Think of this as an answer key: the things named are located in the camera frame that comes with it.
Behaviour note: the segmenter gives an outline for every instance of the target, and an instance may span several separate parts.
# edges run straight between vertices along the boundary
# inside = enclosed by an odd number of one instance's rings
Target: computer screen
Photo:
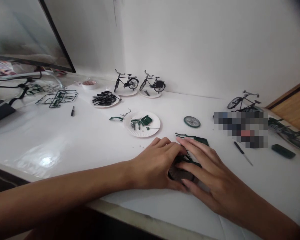
[[[75,72],[44,0],[0,0],[0,60]]]

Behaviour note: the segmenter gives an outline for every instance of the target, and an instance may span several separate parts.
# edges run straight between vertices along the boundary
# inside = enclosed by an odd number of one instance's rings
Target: finger
[[[215,163],[223,163],[221,161],[221,159],[219,158],[218,154],[216,153],[216,151],[214,149],[212,149],[211,147],[209,147],[203,143],[200,143],[192,138],[185,137],[184,140],[186,140],[187,142],[191,143],[192,145],[194,145],[197,148],[199,148],[200,150],[202,150]]]
[[[163,147],[163,149],[164,149],[165,151],[168,151],[174,144],[177,144],[177,145],[179,145],[179,146],[181,147],[181,148],[180,148],[180,151],[179,151],[177,154],[182,154],[182,155],[187,155],[187,154],[188,154],[186,148],[185,148],[184,146],[182,146],[182,145],[176,143],[176,142],[172,142],[172,143],[169,143],[169,144],[165,145],[165,146]]]
[[[209,173],[207,170],[198,167],[193,163],[180,162],[175,165],[177,168],[186,170],[187,172],[195,175],[201,182],[207,185],[209,188],[213,186],[213,182],[216,181],[216,177]]]
[[[171,141],[169,140],[169,138],[164,137],[162,138],[157,144],[156,147],[164,147],[165,145],[171,143]]]
[[[177,181],[173,181],[171,179],[168,180],[167,188],[172,189],[172,190],[176,190],[176,191],[180,191],[180,192],[183,192],[183,193],[188,193],[186,188],[181,183],[179,183]]]
[[[148,147],[150,147],[150,146],[155,146],[158,142],[160,142],[160,140],[161,140],[160,138],[155,138],[155,139],[152,141],[152,143],[149,144]]]
[[[218,168],[214,162],[199,148],[192,145],[190,142],[177,137],[177,141],[181,143],[183,146],[185,146],[186,149],[188,149],[199,161],[199,163],[202,165],[203,168],[207,169],[209,172],[214,172]]]
[[[187,151],[185,150],[185,148],[182,147],[180,144],[177,144],[176,142],[172,143],[171,147],[167,150],[167,155],[168,155],[168,158],[171,159],[171,162],[173,162],[173,160],[176,158],[176,156],[180,152],[184,155],[187,154]]]
[[[219,203],[209,193],[205,192],[196,184],[187,179],[182,179],[182,182],[196,198],[201,200],[201,202],[207,205],[212,211],[216,213],[219,212]]]

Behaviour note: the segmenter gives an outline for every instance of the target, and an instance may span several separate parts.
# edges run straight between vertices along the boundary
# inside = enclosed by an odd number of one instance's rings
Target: small screwdriver
[[[74,106],[72,107],[71,117],[73,117],[73,114],[74,114]]]
[[[244,152],[242,151],[242,149],[239,147],[239,145],[237,144],[237,142],[234,142],[234,145],[236,145],[236,147],[239,149],[239,151],[242,153],[242,155],[246,158],[246,160],[251,164],[251,166],[253,166],[253,164],[250,162],[250,160],[247,158],[247,156],[244,154]]]

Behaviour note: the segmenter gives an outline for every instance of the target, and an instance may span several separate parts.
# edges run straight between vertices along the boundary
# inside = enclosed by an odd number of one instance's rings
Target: paper plate
[[[147,126],[140,125],[140,130],[138,125],[136,124],[136,130],[131,127],[131,120],[132,119],[138,119],[143,118],[144,116],[148,115],[150,118],[152,118],[152,122],[149,123]],[[160,119],[152,112],[147,111],[135,111],[127,114],[123,119],[123,126],[128,131],[129,134],[135,136],[135,137],[150,137],[153,134],[155,134],[160,126]]]
[[[91,97],[91,99],[90,99],[90,103],[92,104],[92,106],[94,106],[95,108],[106,108],[106,107],[112,107],[113,105],[116,105],[116,104],[118,104],[119,102],[121,102],[121,101],[115,101],[114,103],[112,103],[111,105],[109,105],[109,106],[99,106],[99,105],[93,105],[93,103],[92,103],[92,100],[93,100],[93,97]]]
[[[138,88],[136,88],[135,90],[132,90],[129,87],[123,88],[123,84],[119,84],[119,87],[117,87],[116,92],[114,92],[114,87],[115,86],[108,86],[107,90],[119,96],[132,96],[137,94],[138,92]]]
[[[144,96],[144,97],[147,97],[147,98],[157,98],[157,97],[160,97],[162,92],[156,92],[153,88],[149,88],[149,87],[144,87],[142,89],[142,91],[138,90],[138,92]]]

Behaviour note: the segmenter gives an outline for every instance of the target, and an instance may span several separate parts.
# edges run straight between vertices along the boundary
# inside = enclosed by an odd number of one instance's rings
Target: tape roll
[[[82,87],[84,90],[92,90],[97,88],[96,81],[85,81],[82,83]]]

